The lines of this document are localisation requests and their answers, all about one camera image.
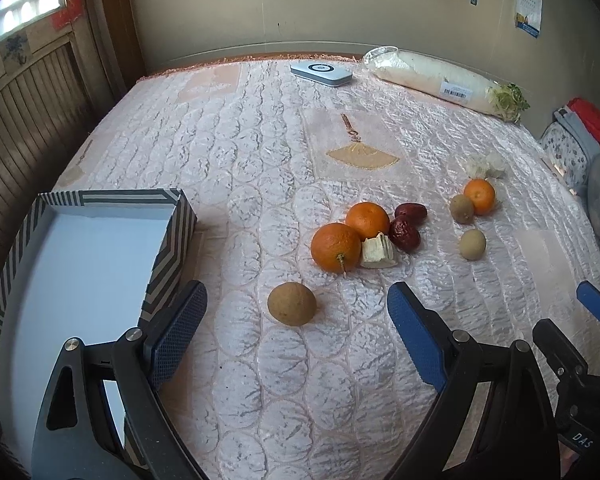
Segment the wooden wall panel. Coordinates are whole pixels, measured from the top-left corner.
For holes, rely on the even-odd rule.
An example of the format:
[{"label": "wooden wall panel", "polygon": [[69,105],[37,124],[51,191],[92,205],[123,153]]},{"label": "wooden wall panel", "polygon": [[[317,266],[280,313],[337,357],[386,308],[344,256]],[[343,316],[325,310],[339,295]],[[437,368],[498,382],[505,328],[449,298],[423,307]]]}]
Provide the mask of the wooden wall panel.
[{"label": "wooden wall panel", "polygon": [[96,125],[71,35],[0,79],[0,274],[36,195],[50,191]]}]

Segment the white device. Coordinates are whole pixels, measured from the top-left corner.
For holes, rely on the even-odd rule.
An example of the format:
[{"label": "white device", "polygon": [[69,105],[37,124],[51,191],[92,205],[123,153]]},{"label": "white device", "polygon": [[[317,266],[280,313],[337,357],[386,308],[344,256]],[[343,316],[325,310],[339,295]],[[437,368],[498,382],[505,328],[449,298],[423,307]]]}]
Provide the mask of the white device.
[{"label": "white device", "polygon": [[341,86],[353,79],[349,70],[319,60],[293,63],[291,73],[327,86]]}]

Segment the metal screw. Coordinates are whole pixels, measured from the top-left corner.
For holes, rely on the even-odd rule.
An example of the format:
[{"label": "metal screw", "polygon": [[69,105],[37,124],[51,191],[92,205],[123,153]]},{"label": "metal screw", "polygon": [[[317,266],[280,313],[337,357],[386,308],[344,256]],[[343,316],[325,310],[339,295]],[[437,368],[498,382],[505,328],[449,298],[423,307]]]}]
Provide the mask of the metal screw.
[{"label": "metal screw", "polygon": [[529,352],[531,350],[531,346],[526,341],[522,341],[522,339],[516,341],[516,348],[520,352]]},{"label": "metal screw", "polygon": [[70,352],[71,350],[75,350],[80,345],[80,340],[77,337],[72,337],[71,339],[67,339],[66,343],[64,343],[64,349]]},{"label": "metal screw", "polygon": [[140,339],[142,337],[142,330],[138,327],[130,328],[125,333],[125,338],[127,341],[135,341],[136,339]]},{"label": "metal screw", "polygon": [[452,336],[459,343],[466,343],[469,341],[469,334],[464,330],[454,330]]},{"label": "metal screw", "polygon": [[571,420],[566,415],[559,415],[555,417],[555,427],[558,431],[568,430],[571,426]]}]

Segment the dried fruit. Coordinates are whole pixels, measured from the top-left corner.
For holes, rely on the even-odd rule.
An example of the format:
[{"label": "dried fruit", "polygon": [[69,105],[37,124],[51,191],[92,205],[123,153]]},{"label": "dried fruit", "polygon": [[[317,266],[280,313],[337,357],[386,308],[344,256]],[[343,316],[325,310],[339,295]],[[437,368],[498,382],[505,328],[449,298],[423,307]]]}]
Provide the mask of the dried fruit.
[{"label": "dried fruit", "polygon": [[274,288],[267,299],[267,306],[273,317],[288,326],[308,323],[317,309],[314,294],[301,283],[294,282]]},{"label": "dried fruit", "polygon": [[346,272],[355,269],[361,252],[360,236],[344,224],[322,226],[311,240],[311,256],[314,262],[327,272]]},{"label": "dried fruit", "polygon": [[413,225],[420,225],[425,221],[427,217],[427,208],[422,204],[400,204],[397,208],[395,208],[395,217],[405,215],[409,222]]},{"label": "dried fruit", "polygon": [[344,223],[354,229],[362,241],[389,232],[389,215],[378,204],[360,202],[347,213]]},{"label": "dried fruit", "polygon": [[389,240],[399,249],[410,253],[420,245],[420,233],[404,216],[398,216],[389,227]]},{"label": "dried fruit", "polygon": [[479,260],[487,248],[487,238],[482,231],[471,229],[460,238],[460,254],[466,260]]},{"label": "dried fruit", "polygon": [[496,204],[496,190],[482,178],[470,180],[463,194],[474,203],[474,211],[477,215],[490,213]]},{"label": "dried fruit", "polygon": [[474,203],[464,195],[456,195],[449,204],[451,216],[459,224],[470,224],[474,221]]}]

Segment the orange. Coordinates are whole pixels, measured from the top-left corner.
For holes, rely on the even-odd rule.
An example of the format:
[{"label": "orange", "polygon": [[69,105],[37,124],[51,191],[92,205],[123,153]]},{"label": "orange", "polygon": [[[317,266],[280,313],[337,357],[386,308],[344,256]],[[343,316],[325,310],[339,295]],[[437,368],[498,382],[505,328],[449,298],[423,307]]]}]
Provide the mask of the orange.
[{"label": "orange", "polygon": [[358,234],[344,224],[327,224],[311,240],[311,256],[322,270],[346,272],[360,260],[362,242]]},{"label": "orange", "polygon": [[375,238],[378,233],[388,234],[389,215],[378,204],[360,202],[347,213],[344,223],[358,233],[362,241]]},{"label": "orange", "polygon": [[474,203],[477,215],[486,215],[496,204],[496,190],[486,180],[474,178],[464,188],[464,195]]}]

